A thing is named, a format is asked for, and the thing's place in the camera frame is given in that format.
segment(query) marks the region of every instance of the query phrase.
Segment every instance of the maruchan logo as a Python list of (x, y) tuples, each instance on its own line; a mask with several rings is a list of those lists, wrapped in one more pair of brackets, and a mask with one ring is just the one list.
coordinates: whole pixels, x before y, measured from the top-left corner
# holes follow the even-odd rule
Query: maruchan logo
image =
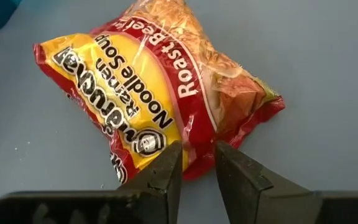
[(132, 141), (132, 150), (141, 156), (152, 156), (161, 151), (167, 144), (164, 134), (154, 129), (143, 129), (139, 131)]
[(112, 166), (116, 170), (118, 181), (120, 183), (127, 182), (128, 179), (128, 173), (127, 169), (124, 167), (124, 164), (122, 163), (122, 160), (120, 157), (117, 156), (117, 154), (110, 152), (110, 161), (112, 163)]

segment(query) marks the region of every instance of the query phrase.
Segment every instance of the tabletop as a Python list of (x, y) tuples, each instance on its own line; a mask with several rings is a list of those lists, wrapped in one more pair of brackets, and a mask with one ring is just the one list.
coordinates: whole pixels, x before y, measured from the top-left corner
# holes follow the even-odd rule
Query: tabletop
[[(104, 136), (36, 66), (32, 44), (88, 32), (131, 1), (23, 0), (0, 30), (0, 196), (115, 189)], [(287, 108), (241, 151), (311, 190), (358, 190), (358, 1), (188, 0), (214, 46)], [(186, 182), (179, 223), (228, 223), (214, 172)]]

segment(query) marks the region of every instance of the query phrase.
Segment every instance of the plastic wrapper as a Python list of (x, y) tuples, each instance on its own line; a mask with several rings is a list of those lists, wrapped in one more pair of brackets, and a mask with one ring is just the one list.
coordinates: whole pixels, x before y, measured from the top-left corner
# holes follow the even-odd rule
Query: plastic wrapper
[(89, 34), (34, 45), (42, 71), (110, 142), (120, 182), (173, 141), (195, 178), (214, 164), (217, 140), (239, 147), (282, 98), (217, 52), (181, 0), (140, 0)]

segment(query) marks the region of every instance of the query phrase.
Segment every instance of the ramen noodle package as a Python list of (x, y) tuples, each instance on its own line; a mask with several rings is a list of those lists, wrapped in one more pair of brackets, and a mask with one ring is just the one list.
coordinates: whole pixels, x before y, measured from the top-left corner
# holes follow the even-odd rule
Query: ramen noodle package
[(183, 0), (138, 0), (89, 34), (34, 46), (35, 60), (110, 141), (124, 183), (173, 141), (195, 178), (217, 140), (239, 147), (283, 100), (217, 52)]

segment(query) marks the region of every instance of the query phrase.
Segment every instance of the instant noodle soup packet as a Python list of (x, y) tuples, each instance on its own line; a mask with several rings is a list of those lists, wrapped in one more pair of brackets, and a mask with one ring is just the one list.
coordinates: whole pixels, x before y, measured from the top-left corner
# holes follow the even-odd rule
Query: instant noodle soup packet
[(239, 147), (284, 109), (277, 95), (214, 50), (182, 0), (138, 0), (89, 34), (34, 45), (42, 71), (110, 140), (121, 183), (173, 141), (186, 179), (214, 163), (217, 140)]

